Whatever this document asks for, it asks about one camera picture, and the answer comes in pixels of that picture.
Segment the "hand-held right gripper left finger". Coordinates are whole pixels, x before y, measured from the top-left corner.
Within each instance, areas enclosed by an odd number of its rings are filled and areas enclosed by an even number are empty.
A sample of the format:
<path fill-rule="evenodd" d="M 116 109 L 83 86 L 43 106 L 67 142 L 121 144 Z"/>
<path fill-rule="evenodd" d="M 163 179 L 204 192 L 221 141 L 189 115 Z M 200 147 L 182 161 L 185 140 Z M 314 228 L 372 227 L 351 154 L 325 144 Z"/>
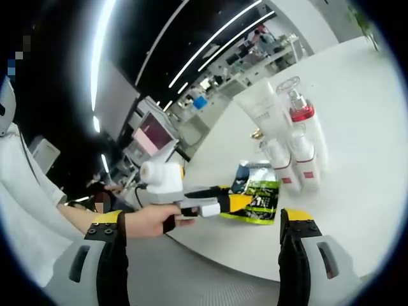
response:
<path fill-rule="evenodd" d="M 57 305 L 129 305 L 124 213 L 95 218 L 56 260 L 47 295 Z"/>

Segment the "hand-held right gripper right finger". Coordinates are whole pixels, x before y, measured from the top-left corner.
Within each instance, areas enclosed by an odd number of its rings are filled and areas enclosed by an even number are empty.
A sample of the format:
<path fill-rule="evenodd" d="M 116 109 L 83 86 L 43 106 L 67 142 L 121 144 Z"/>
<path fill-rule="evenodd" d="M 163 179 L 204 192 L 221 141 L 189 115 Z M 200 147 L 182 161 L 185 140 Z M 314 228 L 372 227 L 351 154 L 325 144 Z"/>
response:
<path fill-rule="evenodd" d="M 280 212 L 279 305 L 350 305 L 362 286 L 352 257 L 309 213 Z"/>

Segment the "person's left hand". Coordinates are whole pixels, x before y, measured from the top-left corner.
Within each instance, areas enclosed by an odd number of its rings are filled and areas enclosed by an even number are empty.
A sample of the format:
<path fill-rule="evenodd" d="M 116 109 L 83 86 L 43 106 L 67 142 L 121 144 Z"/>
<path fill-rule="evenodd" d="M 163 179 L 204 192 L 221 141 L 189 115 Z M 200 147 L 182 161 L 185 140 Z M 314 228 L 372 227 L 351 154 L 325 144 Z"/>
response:
<path fill-rule="evenodd" d="M 165 220 L 178 215 L 181 215 L 181 210 L 174 204 L 149 205 L 137 212 L 125 214 L 126 238 L 159 237 L 165 233 Z"/>

